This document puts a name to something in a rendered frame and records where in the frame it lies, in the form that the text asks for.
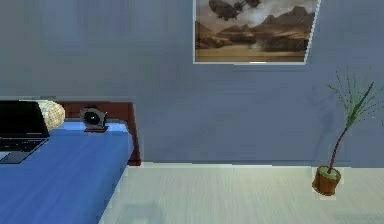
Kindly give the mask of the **cream checked pillow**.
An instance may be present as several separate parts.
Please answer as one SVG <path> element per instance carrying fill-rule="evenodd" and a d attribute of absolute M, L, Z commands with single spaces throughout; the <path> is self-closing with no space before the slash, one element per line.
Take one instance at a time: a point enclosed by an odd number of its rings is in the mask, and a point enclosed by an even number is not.
<path fill-rule="evenodd" d="M 39 100 L 38 105 L 49 130 L 56 129 L 64 123 L 65 109 L 62 105 L 50 100 Z"/>

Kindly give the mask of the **grey round desk clock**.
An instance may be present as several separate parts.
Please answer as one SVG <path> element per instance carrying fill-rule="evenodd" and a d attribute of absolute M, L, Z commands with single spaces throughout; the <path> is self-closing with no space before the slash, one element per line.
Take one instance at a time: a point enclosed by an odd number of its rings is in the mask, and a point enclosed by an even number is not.
<path fill-rule="evenodd" d="M 104 133 L 108 129 L 107 112 L 102 112 L 95 105 L 82 108 L 79 116 L 85 125 L 85 132 Z"/>

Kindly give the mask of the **blue bed with brown headboard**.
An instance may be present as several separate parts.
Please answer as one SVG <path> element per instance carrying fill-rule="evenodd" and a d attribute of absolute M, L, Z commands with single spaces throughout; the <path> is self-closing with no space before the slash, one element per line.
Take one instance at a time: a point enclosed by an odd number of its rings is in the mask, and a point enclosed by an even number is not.
<path fill-rule="evenodd" d="M 90 133 L 79 112 L 87 101 L 60 103 L 67 121 L 19 164 L 0 164 L 0 224 L 98 224 L 128 165 L 140 163 L 133 104 L 96 102 L 108 130 Z"/>

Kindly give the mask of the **green house plant brown pot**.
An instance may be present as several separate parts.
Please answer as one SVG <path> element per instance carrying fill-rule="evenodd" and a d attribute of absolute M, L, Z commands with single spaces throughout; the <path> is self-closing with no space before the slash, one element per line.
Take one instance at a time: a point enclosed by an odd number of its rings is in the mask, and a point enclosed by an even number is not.
<path fill-rule="evenodd" d="M 335 160 L 347 132 L 358 122 L 365 121 L 369 116 L 384 110 L 384 85 L 377 87 L 375 82 L 370 80 L 371 71 L 372 68 L 369 67 L 362 81 L 359 81 L 357 75 L 346 67 L 345 81 L 342 81 L 339 73 L 336 73 L 337 85 L 326 84 L 326 87 L 337 95 L 345 109 L 345 120 L 333 146 L 329 163 L 316 168 L 312 181 L 312 188 L 323 196 L 333 196 L 342 179 L 341 172 L 335 168 Z"/>

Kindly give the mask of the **black open laptop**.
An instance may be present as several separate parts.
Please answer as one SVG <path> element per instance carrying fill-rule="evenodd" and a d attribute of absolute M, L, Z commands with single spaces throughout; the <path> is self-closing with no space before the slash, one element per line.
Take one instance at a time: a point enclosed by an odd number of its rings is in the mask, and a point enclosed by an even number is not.
<path fill-rule="evenodd" d="M 0 164 L 19 164 L 50 138 L 36 101 L 0 101 Z"/>

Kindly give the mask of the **framed brown landscape picture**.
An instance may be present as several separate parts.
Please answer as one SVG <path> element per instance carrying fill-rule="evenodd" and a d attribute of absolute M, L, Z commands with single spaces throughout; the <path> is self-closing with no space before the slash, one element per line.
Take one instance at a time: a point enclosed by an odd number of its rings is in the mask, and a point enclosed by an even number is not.
<path fill-rule="evenodd" d="M 322 0 L 194 0 L 195 64 L 304 65 Z"/>

